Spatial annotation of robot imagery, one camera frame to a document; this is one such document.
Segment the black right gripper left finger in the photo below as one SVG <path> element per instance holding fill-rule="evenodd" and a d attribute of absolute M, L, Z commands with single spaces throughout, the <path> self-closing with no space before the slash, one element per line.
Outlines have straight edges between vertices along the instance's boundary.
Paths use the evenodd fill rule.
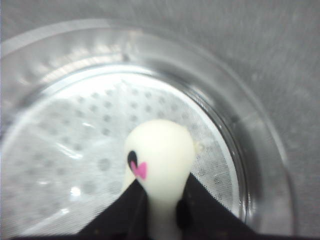
<path fill-rule="evenodd" d="M 134 180 L 127 189 L 81 230 L 73 234 L 29 234 L 12 240 L 149 240 L 148 197 Z"/>

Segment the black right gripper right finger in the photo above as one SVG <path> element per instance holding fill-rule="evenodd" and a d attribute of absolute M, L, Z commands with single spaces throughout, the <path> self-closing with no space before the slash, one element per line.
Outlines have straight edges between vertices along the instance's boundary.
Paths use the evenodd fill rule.
<path fill-rule="evenodd" d="M 241 219 L 217 201 L 193 174 L 176 205 L 182 240 L 262 240 Z"/>

